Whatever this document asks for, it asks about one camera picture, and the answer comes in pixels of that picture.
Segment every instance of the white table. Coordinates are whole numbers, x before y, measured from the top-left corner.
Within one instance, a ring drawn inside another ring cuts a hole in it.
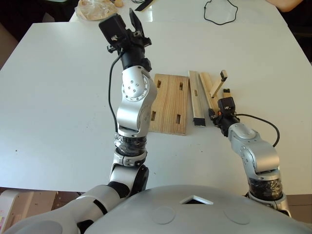
[[[276,123],[284,191],[312,193],[312,67],[283,24],[142,22],[155,73],[188,70],[229,74],[237,111]],[[86,191],[108,181],[113,120],[108,72],[116,54],[95,23],[34,24],[0,71],[0,186]],[[120,102],[121,64],[113,74],[113,106]],[[270,126],[242,118],[263,139]],[[211,185],[243,194],[242,162],[220,130],[192,124],[186,136],[149,133],[148,188]]]

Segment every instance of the wooden plank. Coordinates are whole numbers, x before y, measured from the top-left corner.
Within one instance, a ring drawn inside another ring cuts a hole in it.
[[[231,97],[230,89],[223,89],[223,98],[229,98],[229,97]]]
[[[211,78],[207,72],[201,72],[199,76],[200,76],[201,84],[203,85],[203,88],[205,91],[205,96],[206,96],[206,100],[208,102],[209,108],[213,109],[214,113],[217,114],[219,111],[218,95],[212,98],[209,92],[213,86],[211,82]]]
[[[152,105],[150,131],[185,135],[189,78],[156,74],[157,97]]]
[[[212,88],[210,89],[210,95],[211,97],[216,97],[216,94],[218,93],[219,89],[223,85],[223,83],[228,78],[228,75],[225,70],[222,70],[220,73],[220,78],[213,84]]]
[[[205,115],[199,97],[198,73],[195,71],[189,71],[189,78],[193,117],[194,119],[202,119],[203,121],[205,121]]]

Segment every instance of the person's arm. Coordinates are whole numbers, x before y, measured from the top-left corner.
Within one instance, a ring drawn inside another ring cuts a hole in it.
[[[289,12],[299,5],[303,0],[267,0],[276,6],[281,12]]]

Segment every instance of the black cable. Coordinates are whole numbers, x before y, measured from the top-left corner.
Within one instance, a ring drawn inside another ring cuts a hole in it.
[[[250,117],[250,118],[258,119],[258,120],[260,120],[260,121],[262,121],[262,122],[265,122],[265,123],[271,125],[272,127],[274,127],[274,129],[276,130],[276,133],[277,133],[277,138],[276,138],[275,143],[273,144],[273,147],[275,147],[275,146],[278,144],[278,142],[279,142],[279,137],[280,137],[279,129],[278,129],[274,124],[272,124],[271,122],[268,122],[268,121],[265,120],[265,119],[262,119],[262,118],[259,118],[259,117],[256,117],[256,116],[247,115],[247,114],[237,114],[237,115],[235,115],[235,116],[247,116],[247,117]]]
[[[206,2],[205,6],[204,6],[204,19],[205,19],[206,21],[210,21],[210,22],[212,22],[212,23],[214,23],[214,24],[216,24],[216,25],[224,25],[224,24],[231,23],[231,22],[235,21],[235,20],[236,20],[236,15],[237,15],[237,12],[238,12],[238,7],[235,6],[235,5],[233,5],[229,0],[227,0],[227,1],[229,2],[229,4],[231,4],[233,7],[236,8],[234,20],[228,21],[228,22],[225,22],[225,23],[217,23],[217,22],[214,22],[214,21],[211,20],[211,19],[207,19],[207,18],[206,18],[206,6],[207,6],[208,3],[212,2],[212,0]]]
[[[120,54],[118,55],[117,59],[114,60],[114,62],[111,65],[111,70],[109,72],[109,82],[108,82],[108,105],[109,108],[111,109],[113,118],[114,118],[114,124],[115,124],[115,132],[118,132],[118,126],[117,126],[117,119],[114,113],[114,110],[112,108],[112,104],[111,104],[111,83],[112,83],[112,73],[113,73],[113,68],[115,66],[115,64],[118,62],[118,60],[121,58],[121,56],[123,55],[123,51],[120,52]]]
[[[145,0],[131,0],[131,2],[133,2],[133,3],[143,3],[143,2],[145,2]]]

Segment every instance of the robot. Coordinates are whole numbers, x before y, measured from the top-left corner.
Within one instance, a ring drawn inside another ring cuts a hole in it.
[[[308,227],[291,219],[275,148],[240,122],[231,97],[220,99],[220,112],[210,112],[210,118],[242,158],[249,184],[246,196],[194,185],[145,190],[149,174],[145,144],[157,90],[144,55],[151,40],[132,9],[130,18],[134,32],[126,29],[118,14],[99,24],[110,44],[108,51],[118,52],[114,64],[121,59],[123,66],[109,183],[57,210],[24,219],[5,234],[310,234]]]

